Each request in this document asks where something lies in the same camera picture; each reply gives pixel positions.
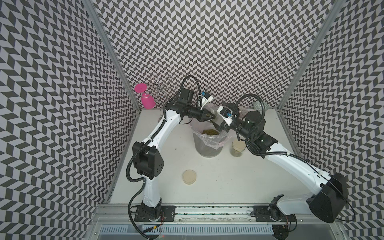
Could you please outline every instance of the pink cup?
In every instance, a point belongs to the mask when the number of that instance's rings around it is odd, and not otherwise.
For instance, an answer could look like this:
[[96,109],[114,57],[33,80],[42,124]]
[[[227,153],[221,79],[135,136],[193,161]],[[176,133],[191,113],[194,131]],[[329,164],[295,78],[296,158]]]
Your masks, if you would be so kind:
[[152,109],[156,106],[155,99],[151,95],[145,92],[147,85],[145,83],[139,83],[135,86],[135,92],[143,93],[141,95],[141,103],[145,109]]
[[145,109],[152,109],[156,106],[155,99],[148,93],[143,93],[141,95],[141,102]]

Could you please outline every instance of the pink lid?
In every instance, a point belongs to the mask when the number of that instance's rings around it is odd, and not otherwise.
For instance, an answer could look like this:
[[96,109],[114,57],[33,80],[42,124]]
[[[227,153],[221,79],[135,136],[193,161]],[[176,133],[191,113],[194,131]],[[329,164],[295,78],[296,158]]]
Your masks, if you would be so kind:
[[135,86],[135,92],[143,93],[147,90],[147,85],[145,83],[139,83]]

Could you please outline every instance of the robotic arm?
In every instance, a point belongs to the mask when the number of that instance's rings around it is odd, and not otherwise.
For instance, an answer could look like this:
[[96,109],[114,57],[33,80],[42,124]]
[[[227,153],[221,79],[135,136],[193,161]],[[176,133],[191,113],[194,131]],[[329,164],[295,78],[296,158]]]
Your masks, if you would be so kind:
[[[144,183],[141,190],[130,200],[128,211],[130,211],[133,199],[141,191],[144,191],[143,201],[136,210],[137,213],[140,213],[140,222],[158,221],[161,213],[164,212],[161,208],[157,176],[164,167],[164,161],[160,153],[170,132],[184,116],[195,118],[200,122],[216,118],[214,114],[203,108],[206,103],[212,101],[213,97],[209,93],[201,92],[199,93],[201,95],[198,104],[192,106],[193,94],[193,91],[181,88],[164,107],[164,117],[156,128],[142,142],[136,142],[132,147],[134,154],[127,166],[127,179],[131,182],[143,180]],[[346,204],[347,188],[344,176],[339,173],[332,176],[312,166],[305,159],[290,153],[276,139],[265,133],[264,110],[261,114],[258,111],[250,111],[245,120],[239,119],[237,105],[243,98],[250,95],[256,96],[247,94],[241,97],[236,104],[223,104],[216,114],[223,118],[222,123],[218,125],[213,121],[211,122],[218,131],[228,132],[233,129],[237,133],[238,139],[240,139],[240,136],[245,137],[247,149],[252,154],[267,158],[283,167],[299,179],[310,191],[308,194],[299,196],[278,195],[269,204],[268,212],[264,211],[263,214],[268,215],[274,221],[285,219],[290,214],[314,214],[324,222],[334,222]],[[132,179],[129,176],[132,163],[137,169],[137,173],[142,176],[141,178]],[[147,238],[136,227],[130,214],[129,217],[136,230]]]
[[243,121],[237,117],[239,111],[236,104],[223,104],[217,110],[217,115],[223,118],[221,125],[212,122],[217,130],[228,132],[233,129],[238,139],[239,135],[245,137],[244,141],[252,154],[281,166],[310,190],[305,195],[275,197],[269,205],[270,218],[281,220],[290,214],[314,214],[324,222],[334,222],[345,206],[348,195],[343,175],[336,173],[332,176],[289,152],[264,132],[265,120],[258,111],[250,111]]

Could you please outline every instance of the white table surface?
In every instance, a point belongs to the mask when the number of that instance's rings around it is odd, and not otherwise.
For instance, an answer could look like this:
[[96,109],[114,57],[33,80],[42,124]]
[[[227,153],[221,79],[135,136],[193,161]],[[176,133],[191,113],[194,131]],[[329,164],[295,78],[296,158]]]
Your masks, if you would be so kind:
[[[126,167],[132,157],[132,145],[136,141],[141,142],[151,133],[159,117],[158,109],[142,110],[110,199],[111,204],[128,203],[141,188],[142,182],[131,183],[127,180]],[[293,152],[275,109],[266,111],[265,120],[264,131]],[[161,150],[164,168],[158,180],[163,204],[270,203],[278,194],[297,195],[309,192],[283,168],[252,155],[247,149],[241,157],[233,157],[229,149],[236,134],[230,130],[229,135],[232,138],[218,156],[205,158],[195,149],[189,124],[175,127]],[[183,172],[188,169],[194,170],[197,175],[196,182],[192,185],[185,184],[182,179]],[[139,177],[133,165],[130,173],[132,178]],[[142,194],[133,203],[141,201]]]

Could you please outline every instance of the black mounting plate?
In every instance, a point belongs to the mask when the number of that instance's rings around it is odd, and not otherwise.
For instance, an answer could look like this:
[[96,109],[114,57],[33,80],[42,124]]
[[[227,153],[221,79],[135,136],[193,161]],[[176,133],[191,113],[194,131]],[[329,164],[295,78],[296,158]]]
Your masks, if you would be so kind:
[[[173,222],[174,221],[175,209],[176,209],[176,206],[167,206],[167,205],[163,206],[163,205],[161,205],[160,216],[163,216],[163,214],[164,214],[163,222]],[[136,211],[136,214],[135,214],[135,222],[153,222],[153,221],[149,220],[148,218],[145,218],[143,209],[138,208]]]
[[289,235],[288,227],[284,225],[272,225],[273,237],[277,240],[284,240]]
[[[274,221],[270,217],[271,214],[268,210],[268,207],[269,207],[269,205],[253,206],[253,212],[254,212],[254,215],[255,215],[257,222],[277,222],[277,221]],[[288,215],[287,217],[288,217],[289,222],[295,222],[296,221],[296,217],[293,214]],[[285,217],[282,218],[280,222],[286,223],[286,218]]]

